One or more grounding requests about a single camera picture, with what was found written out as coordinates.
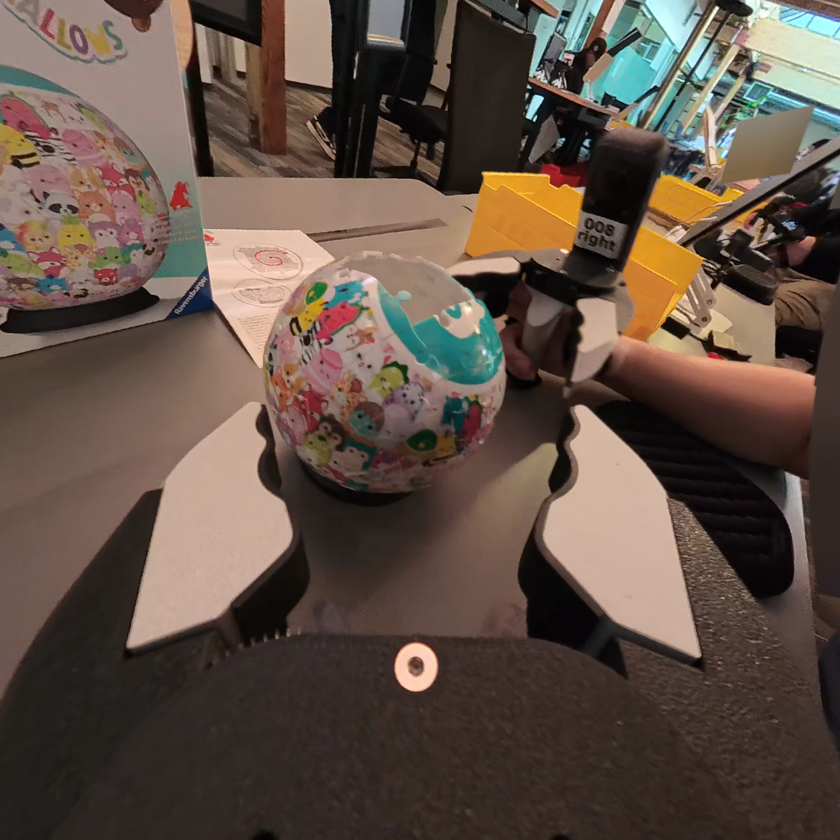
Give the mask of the wooden background desk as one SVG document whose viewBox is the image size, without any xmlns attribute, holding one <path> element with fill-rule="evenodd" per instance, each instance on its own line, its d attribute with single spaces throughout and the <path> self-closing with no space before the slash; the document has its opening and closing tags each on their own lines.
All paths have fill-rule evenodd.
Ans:
<svg viewBox="0 0 840 840">
<path fill-rule="evenodd" d="M 566 89 L 554 87 L 536 77 L 528 79 L 530 92 L 540 96 L 542 101 L 535 112 L 534 126 L 528 132 L 521 154 L 520 163 L 534 164 L 544 154 L 536 151 L 538 137 L 545 123 L 556 128 L 555 112 L 561 110 L 560 147 L 555 152 L 553 161 L 565 166 L 576 163 L 586 142 L 591 147 L 607 131 L 610 123 L 617 121 L 618 113 Z"/>
</svg>

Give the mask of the wooden post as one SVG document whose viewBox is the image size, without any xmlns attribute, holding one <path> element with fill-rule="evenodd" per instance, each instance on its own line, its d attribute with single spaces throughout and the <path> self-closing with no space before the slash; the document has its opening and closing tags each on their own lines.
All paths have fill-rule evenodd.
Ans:
<svg viewBox="0 0 840 840">
<path fill-rule="evenodd" d="M 251 145 L 264 154 L 287 153 L 286 3 L 249 2 L 259 12 L 246 44 L 248 131 Z"/>
</svg>

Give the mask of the yellow plastic bin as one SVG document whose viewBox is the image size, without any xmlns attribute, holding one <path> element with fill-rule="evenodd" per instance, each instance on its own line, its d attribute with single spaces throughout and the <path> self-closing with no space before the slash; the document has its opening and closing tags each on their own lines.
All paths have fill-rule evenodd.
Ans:
<svg viewBox="0 0 840 840">
<path fill-rule="evenodd" d="M 742 191 L 730 187 L 718 195 L 673 175 L 661 175 L 650 197 L 648 213 L 661 224 L 685 227 L 708 218 L 742 195 Z"/>
<path fill-rule="evenodd" d="M 582 189 L 552 185 L 545 174 L 485 173 L 465 252 L 478 257 L 503 250 L 571 249 L 582 196 Z M 701 261 L 641 227 L 623 272 L 634 304 L 623 334 L 648 340 L 684 297 Z"/>
</svg>

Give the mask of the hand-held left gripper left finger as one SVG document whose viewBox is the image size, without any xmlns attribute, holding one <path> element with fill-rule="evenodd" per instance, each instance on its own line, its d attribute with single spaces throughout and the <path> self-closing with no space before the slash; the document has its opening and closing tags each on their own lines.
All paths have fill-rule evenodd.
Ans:
<svg viewBox="0 0 840 840">
<path fill-rule="evenodd" d="M 230 648 L 282 635 L 309 582 L 266 406 L 247 403 L 161 486 L 126 651 L 206 631 Z"/>
</svg>

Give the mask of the black wrist rest pad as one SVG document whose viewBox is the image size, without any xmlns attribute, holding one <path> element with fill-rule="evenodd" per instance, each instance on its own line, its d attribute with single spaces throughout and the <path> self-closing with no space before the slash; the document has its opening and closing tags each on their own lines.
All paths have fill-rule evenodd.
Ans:
<svg viewBox="0 0 840 840">
<path fill-rule="evenodd" d="M 721 451 L 634 402 L 611 401 L 595 415 L 643 460 L 668 497 L 690 510 L 753 597 L 787 592 L 795 555 L 784 514 Z"/>
</svg>

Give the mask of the white instruction leaflet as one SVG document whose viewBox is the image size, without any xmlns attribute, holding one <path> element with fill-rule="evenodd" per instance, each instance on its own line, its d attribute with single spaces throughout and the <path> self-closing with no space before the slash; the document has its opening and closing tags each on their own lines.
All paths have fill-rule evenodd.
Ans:
<svg viewBox="0 0 840 840">
<path fill-rule="evenodd" d="M 333 257 L 299 230 L 205 228 L 204 246 L 215 309 L 261 367 L 281 306 Z"/>
</svg>

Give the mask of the black monitor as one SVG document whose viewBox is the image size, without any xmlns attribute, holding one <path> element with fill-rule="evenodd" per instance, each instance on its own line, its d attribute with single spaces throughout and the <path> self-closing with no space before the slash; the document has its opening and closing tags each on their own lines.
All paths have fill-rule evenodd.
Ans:
<svg viewBox="0 0 840 840">
<path fill-rule="evenodd" d="M 190 1 L 189 4 L 195 24 L 261 46 L 261 1 Z"/>
</svg>

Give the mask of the white puzzle packaging box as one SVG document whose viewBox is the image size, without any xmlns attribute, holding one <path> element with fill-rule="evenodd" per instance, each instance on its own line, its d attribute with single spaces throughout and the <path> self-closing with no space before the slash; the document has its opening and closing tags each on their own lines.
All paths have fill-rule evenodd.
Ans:
<svg viewBox="0 0 840 840">
<path fill-rule="evenodd" d="M 186 2 L 1 2 L 3 358 L 212 310 Z"/>
</svg>

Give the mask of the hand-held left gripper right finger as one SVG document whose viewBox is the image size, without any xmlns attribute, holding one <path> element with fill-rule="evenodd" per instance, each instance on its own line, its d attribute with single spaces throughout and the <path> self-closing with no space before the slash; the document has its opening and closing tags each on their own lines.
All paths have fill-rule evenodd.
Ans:
<svg viewBox="0 0 840 840">
<path fill-rule="evenodd" d="M 615 662 L 628 642 L 698 665 L 700 640 L 665 489 L 591 409 L 563 420 L 518 582 L 528 635 Z"/>
</svg>

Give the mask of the colourful puzzle ball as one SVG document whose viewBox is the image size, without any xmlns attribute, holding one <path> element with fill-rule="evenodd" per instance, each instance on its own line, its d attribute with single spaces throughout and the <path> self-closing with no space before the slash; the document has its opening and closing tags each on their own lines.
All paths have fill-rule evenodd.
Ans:
<svg viewBox="0 0 840 840">
<path fill-rule="evenodd" d="M 418 257 L 351 255 L 279 310 L 264 381 L 279 436 L 358 490 L 419 491 L 487 441 L 507 388 L 486 306 Z"/>
</svg>

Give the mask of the grey panel on black stand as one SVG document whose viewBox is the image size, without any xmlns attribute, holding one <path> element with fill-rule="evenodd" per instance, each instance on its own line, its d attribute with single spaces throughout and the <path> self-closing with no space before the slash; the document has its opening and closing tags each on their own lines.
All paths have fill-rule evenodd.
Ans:
<svg viewBox="0 0 840 840">
<path fill-rule="evenodd" d="M 404 1 L 360 2 L 360 33 L 353 86 L 350 177 L 371 175 L 386 72 L 406 52 Z"/>
</svg>

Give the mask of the person's right hand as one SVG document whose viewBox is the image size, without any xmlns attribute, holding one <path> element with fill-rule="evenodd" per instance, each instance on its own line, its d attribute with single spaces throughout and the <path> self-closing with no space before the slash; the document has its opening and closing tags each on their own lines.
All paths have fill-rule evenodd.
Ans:
<svg viewBox="0 0 840 840">
<path fill-rule="evenodd" d="M 564 309 L 551 327 L 549 339 L 544 347 L 540 363 L 533 362 L 524 348 L 524 329 L 528 326 L 527 316 L 532 294 L 520 281 L 511 292 L 507 309 L 506 325 L 500 332 L 507 371 L 513 377 L 526 383 L 537 382 L 539 370 L 557 375 L 572 385 L 574 363 L 571 360 L 571 335 L 579 321 L 573 309 Z M 615 379 L 619 371 L 631 364 L 631 360 L 645 357 L 651 347 L 635 339 L 620 337 L 601 368 L 591 377 L 596 382 L 606 383 Z"/>
</svg>

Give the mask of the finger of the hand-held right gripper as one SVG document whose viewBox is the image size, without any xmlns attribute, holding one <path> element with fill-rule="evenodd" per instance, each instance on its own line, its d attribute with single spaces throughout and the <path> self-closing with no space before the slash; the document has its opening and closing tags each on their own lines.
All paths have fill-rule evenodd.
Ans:
<svg viewBox="0 0 840 840">
<path fill-rule="evenodd" d="M 527 290 L 522 286 L 527 258 L 485 256 L 461 261 L 448 273 L 473 296 L 484 303 L 493 319 L 524 320 L 527 316 Z"/>
<path fill-rule="evenodd" d="M 634 318 L 630 296 L 582 297 L 565 341 L 565 397 L 595 378 L 609 361 L 618 339 Z"/>
</svg>

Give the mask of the person's right forearm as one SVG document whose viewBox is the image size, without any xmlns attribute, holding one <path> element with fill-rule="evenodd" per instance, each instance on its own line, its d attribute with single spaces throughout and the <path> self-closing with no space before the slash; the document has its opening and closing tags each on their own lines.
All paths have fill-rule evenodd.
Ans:
<svg viewBox="0 0 840 840">
<path fill-rule="evenodd" d="M 810 477 L 812 374 L 621 338 L 599 379 L 729 455 Z"/>
</svg>

